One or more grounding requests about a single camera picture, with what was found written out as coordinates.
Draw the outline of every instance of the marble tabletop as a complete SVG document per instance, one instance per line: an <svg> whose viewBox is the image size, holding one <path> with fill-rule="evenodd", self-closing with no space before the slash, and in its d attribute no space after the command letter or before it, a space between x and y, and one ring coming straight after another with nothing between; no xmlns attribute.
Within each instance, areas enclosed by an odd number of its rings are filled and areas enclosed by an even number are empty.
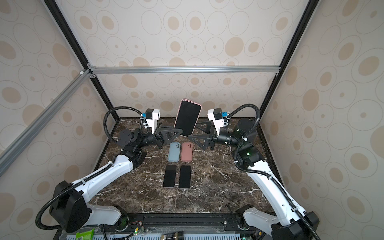
<svg viewBox="0 0 384 240"><path fill-rule="evenodd" d="M173 126L174 118L159 120L165 126ZM233 129L238 119L231 119L229 129ZM128 128L139 127L138 119L121 119L113 137ZM194 134L202 134L195 128ZM188 138L179 136L176 142L189 142ZM254 140L254 145L265 156L260 139ZM114 155L119 154L120 147L109 144L100 167L107 164ZM270 213L273 209L253 180L244 172L239 171L233 164L233 158L228 146L217 144L215 150L201 150L193 147L193 160L190 163L168 162L169 145L163 149L157 146L142 148L147 152L143 164L105 187L90 204L119 205L129 213L218 213L246 205L254 205L261 211ZM177 166L176 184L174 188L162 186L165 167L168 164ZM192 166L191 188L179 189L180 166Z"/></svg>

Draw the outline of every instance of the smartphone screen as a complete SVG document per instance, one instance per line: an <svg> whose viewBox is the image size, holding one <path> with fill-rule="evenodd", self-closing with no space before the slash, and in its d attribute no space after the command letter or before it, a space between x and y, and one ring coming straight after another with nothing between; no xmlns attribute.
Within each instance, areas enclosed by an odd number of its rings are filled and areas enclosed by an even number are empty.
<svg viewBox="0 0 384 240"><path fill-rule="evenodd" d="M191 187L191 166L180 167L180 178L179 188L190 188Z"/></svg>
<svg viewBox="0 0 384 240"><path fill-rule="evenodd" d="M200 105L182 100L174 128L182 129L182 136L188 137L192 135L197 119L199 118L200 110Z"/></svg>
<svg viewBox="0 0 384 240"><path fill-rule="evenodd" d="M164 174L163 187L174 187L176 180L176 165L167 165Z"/></svg>

